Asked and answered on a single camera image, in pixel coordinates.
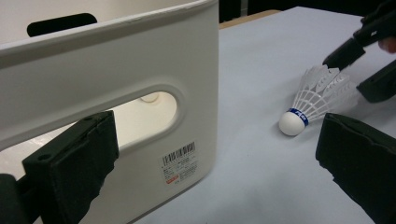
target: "shuttlecock feather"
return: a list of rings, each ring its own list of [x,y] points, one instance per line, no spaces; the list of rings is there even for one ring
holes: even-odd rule
[[[338,68],[314,66],[302,76],[293,105],[279,120],[279,129],[287,135],[297,135],[309,122],[353,102],[356,94],[356,85]]]

